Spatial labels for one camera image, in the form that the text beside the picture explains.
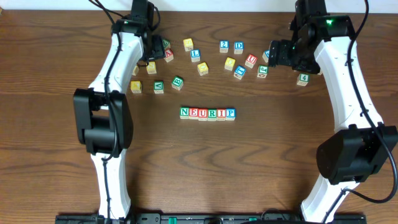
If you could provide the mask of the yellow S wooden block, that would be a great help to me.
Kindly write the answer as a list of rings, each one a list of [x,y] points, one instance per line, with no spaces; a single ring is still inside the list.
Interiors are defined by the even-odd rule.
[[[157,73],[155,62],[149,62],[148,65],[146,66],[146,69],[149,75]]]

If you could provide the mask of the green N wooden block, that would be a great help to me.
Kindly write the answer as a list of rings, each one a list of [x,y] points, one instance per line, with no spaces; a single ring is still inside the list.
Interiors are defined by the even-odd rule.
[[[179,116],[180,119],[189,119],[189,109],[188,107],[180,107]]]

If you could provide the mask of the red E wooden block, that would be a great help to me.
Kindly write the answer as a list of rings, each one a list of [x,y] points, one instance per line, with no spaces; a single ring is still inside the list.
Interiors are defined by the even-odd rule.
[[[198,108],[189,108],[189,119],[198,119]]]

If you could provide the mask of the blue P wooden block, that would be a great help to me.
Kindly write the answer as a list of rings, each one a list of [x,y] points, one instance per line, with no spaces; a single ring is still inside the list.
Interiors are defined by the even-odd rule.
[[[236,110],[234,108],[226,108],[226,120],[234,121],[236,119]]]

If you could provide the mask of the green R wooden block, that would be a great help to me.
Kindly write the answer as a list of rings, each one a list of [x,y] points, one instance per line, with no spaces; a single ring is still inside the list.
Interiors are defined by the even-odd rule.
[[[216,121],[217,120],[217,109],[208,109],[208,121]]]

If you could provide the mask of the red I wooden block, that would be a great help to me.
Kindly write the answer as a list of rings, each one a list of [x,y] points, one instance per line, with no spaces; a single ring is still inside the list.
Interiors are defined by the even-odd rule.
[[[216,120],[217,121],[225,121],[226,120],[226,109],[217,109],[216,110]]]

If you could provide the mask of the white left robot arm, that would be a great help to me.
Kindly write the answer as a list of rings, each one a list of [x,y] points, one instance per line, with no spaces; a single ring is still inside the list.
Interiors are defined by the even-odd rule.
[[[93,161],[99,184],[98,216],[105,223],[125,222],[131,207],[126,183],[126,151],[133,122],[126,91],[141,60],[165,56],[152,22],[120,19],[111,28],[111,48],[95,80],[73,95],[78,139]]]

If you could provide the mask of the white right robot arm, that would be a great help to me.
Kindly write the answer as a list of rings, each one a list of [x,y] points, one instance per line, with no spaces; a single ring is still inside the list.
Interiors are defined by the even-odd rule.
[[[331,223],[346,196],[393,159],[397,128],[384,124],[372,102],[357,56],[358,31],[348,16],[297,14],[290,29],[290,40],[271,43],[269,65],[298,71],[299,85],[311,74],[325,79],[335,132],[317,149],[319,176],[300,209],[306,222]]]

